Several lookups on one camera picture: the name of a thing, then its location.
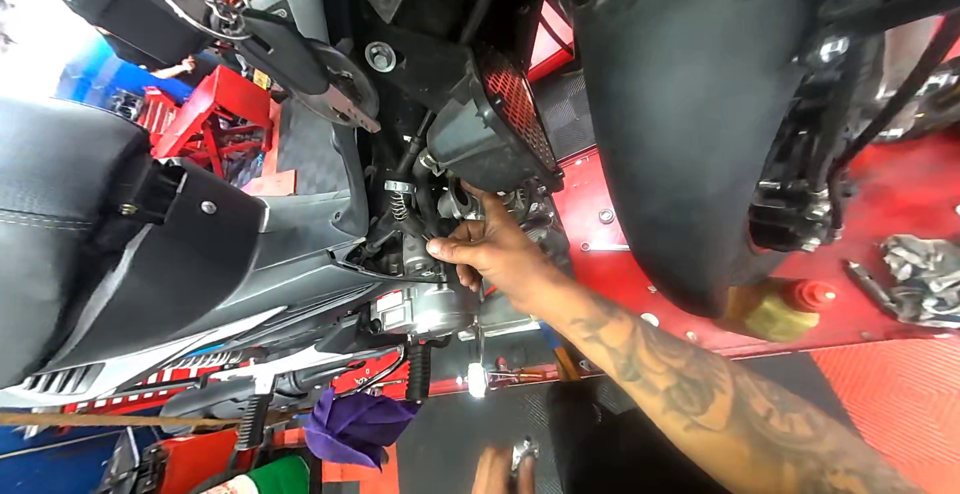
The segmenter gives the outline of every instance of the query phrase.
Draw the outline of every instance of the tattooed arm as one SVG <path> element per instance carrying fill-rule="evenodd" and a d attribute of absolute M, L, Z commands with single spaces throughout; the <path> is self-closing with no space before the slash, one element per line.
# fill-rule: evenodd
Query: tattooed arm
<path fill-rule="evenodd" d="M 762 376 L 681 340 L 561 274 L 498 197 L 475 192 L 485 222 L 464 222 L 428 250 L 479 271 L 521 311 L 566 336 L 666 436 L 724 487 L 741 492 L 920 492 L 846 427 Z"/>

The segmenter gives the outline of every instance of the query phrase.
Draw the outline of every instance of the finger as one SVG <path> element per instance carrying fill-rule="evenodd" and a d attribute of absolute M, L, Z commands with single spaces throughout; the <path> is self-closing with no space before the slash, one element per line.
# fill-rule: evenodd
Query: finger
<path fill-rule="evenodd" d="M 481 190 L 466 181 L 460 181 L 460 184 L 470 194 L 476 196 L 477 199 L 480 200 L 480 203 L 483 204 L 483 213 L 486 217 L 486 222 L 496 223 L 505 218 L 511 218 L 510 213 L 507 212 L 507 207 L 500 201 L 500 196 Z"/>
<path fill-rule="evenodd" d="M 460 239 L 440 237 L 426 243 L 426 251 L 442 262 L 476 267 L 477 247 Z"/>
<path fill-rule="evenodd" d="M 479 286 L 480 275 L 477 274 L 477 271 L 474 269 L 474 267 L 463 265 L 462 263 L 458 264 L 457 277 L 460 279 L 460 284 L 470 288 L 471 290 L 474 289 L 474 286 Z"/>
<path fill-rule="evenodd" d="M 516 494 L 535 494 L 534 467 L 536 465 L 537 459 L 533 455 L 523 458 L 516 475 Z"/>
<path fill-rule="evenodd" d="M 487 494 L 507 494 L 510 490 L 510 453 L 495 451 L 489 463 Z"/>
<path fill-rule="evenodd" d="M 475 242 L 483 239 L 483 232 L 482 220 L 463 220 L 457 229 L 450 233 L 450 238 L 463 242 Z"/>
<path fill-rule="evenodd" d="M 486 494 L 490 482 L 490 466 L 494 461 L 494 455 L 497 450 L 493 447 L 487 447 L 480 454 L 480 460 L 477 461 L 477 473 L 473 478 L 472 494 Z"/>

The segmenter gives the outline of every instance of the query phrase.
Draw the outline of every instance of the red cap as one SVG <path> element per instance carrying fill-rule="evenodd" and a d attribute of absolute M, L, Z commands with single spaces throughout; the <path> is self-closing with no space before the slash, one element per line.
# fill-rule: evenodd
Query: red cap
<path fill-rule="evenodd" d="M 821 280 L 797 280 L 780 292 L 783 301 L 802 313 L 816 313 L 834 302 L 837 288 Z"/>

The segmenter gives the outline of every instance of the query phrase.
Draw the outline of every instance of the engine cover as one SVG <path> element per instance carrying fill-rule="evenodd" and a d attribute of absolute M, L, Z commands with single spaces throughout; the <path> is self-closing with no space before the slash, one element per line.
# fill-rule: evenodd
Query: engine cover
<path fill-rule="evenodd" d="M 454 278 L 390 292 L 373 303 L 370 320 L 383 333 L 436 339 L 469 328 L 479 314 L 480 295 Z"/>

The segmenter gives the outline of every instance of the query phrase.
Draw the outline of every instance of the blue wall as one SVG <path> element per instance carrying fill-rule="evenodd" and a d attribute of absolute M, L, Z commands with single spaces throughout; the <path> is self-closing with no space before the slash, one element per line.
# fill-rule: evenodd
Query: blue wall
<path fill-rule="evenodd" d="M 54 96 L 105 108 L 117 90 L 143 95 L 143 88 L 150 86 L 170 94 L 177 103 L 183 103 L 193 92 L 180 80 L 162 80 L 117 57 L 107 41 L 98 36 L 63 67 Z"/>

